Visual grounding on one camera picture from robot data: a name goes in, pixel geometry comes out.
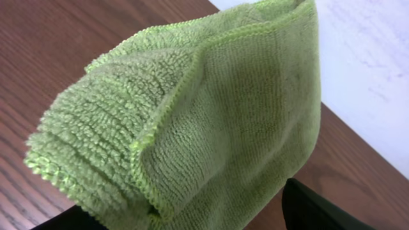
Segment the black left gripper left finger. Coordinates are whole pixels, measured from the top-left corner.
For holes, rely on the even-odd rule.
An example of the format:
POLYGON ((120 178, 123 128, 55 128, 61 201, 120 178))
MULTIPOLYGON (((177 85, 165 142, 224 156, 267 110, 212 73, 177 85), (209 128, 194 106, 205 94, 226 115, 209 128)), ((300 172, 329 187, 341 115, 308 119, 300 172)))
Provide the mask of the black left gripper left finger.
POLYGON ((107 228, 80 206, 75 205, 31 230, 107 230, 107 228))

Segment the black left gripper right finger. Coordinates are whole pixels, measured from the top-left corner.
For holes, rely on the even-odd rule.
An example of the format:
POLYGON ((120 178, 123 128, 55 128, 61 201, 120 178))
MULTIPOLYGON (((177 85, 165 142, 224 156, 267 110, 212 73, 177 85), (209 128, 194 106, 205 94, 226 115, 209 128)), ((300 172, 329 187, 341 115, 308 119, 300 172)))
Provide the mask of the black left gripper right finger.
POLYGON ((294 178, 282 191, 287 230, 374 230, 294 178))

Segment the green microfiber cloth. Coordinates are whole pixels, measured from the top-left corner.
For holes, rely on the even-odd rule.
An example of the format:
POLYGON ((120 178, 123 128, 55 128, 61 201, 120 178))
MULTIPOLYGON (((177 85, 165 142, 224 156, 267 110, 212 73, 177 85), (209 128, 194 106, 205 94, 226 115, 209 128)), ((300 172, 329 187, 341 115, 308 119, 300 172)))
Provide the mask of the green microfiber cloth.
POLYGON ((109 229, 242 229, 320 130, 314 1, 153 26, 86 67, 25 163, 109 229))

